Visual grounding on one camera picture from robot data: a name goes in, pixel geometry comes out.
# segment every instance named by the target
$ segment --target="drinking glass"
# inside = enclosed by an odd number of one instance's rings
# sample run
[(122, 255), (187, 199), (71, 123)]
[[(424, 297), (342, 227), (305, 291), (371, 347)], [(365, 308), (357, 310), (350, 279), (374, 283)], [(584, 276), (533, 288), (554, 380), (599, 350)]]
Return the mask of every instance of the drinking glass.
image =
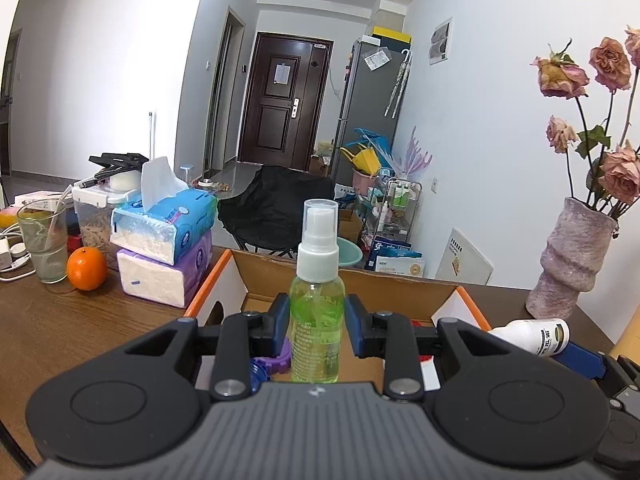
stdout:
[(66, 205), (56, 198), (36, 200), (17, 214), (22, 239), (31, 253), (36, 276), (43, 283), (66, 278)]

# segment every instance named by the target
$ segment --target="pink vase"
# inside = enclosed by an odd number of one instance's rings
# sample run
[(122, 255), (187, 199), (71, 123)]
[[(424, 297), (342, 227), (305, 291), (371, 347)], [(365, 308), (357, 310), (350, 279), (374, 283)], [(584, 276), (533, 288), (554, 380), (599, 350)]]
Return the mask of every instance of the pink vase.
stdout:
[(542, 274), (527, 298), (533, 317), (567, 319), (571, 315), (578, 295), (594, 287), (617, 225), (575, 198), (564, 199), (564, 209), (540, 256)]

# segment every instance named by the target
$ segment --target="spray bottle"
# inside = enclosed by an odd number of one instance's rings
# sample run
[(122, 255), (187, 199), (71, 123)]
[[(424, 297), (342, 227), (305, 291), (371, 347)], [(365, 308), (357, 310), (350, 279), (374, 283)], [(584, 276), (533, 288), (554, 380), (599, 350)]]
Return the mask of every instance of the spray bottle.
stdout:
[(337, 234), (337, 202), (307, 200), (297, 276), (289, 290), (294, 382), (338, 380), (345, 291), (338, 277)]

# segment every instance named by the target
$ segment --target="bottle label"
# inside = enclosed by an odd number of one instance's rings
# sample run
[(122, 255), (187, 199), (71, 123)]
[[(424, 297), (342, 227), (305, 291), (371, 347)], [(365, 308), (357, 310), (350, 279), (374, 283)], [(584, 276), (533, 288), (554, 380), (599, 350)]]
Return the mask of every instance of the bottle label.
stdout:
[(340, 362), (342, 324), (317, 327), (295, 320), (291, 335), (291, 371), (295, 381), (335, 382)]
[(562, 348), (564, 329), (561, 324), (556, 324), (554, 327), (542, 327), (540, 329), (540, 337), (542, 342), (536, 354), (542, 356), (555, 355)]

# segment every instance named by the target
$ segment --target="wooden table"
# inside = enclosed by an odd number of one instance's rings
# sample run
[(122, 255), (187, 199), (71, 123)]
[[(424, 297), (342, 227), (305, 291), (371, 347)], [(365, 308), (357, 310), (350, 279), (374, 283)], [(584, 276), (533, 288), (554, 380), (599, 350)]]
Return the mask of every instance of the wooden table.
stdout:
[[(222, 250), (214, 250), (214, 260)], [(492, 326), (528, 317), (528, 291), (465, 285)], [(118, 275), (95, 292), (73, 290), (65, 281), (45, 286), (35, 276), (0, 283), (0, 419), (34, 462), (39, 455), (24, 421), (33, 391), (47, 379), (161, 326), (183, 310), (126, 296)], [(571, 338), (592, 351), (612, 342), (577, 309), (568, 321)], [(0, 449), (0, 479), (21, 478)]]

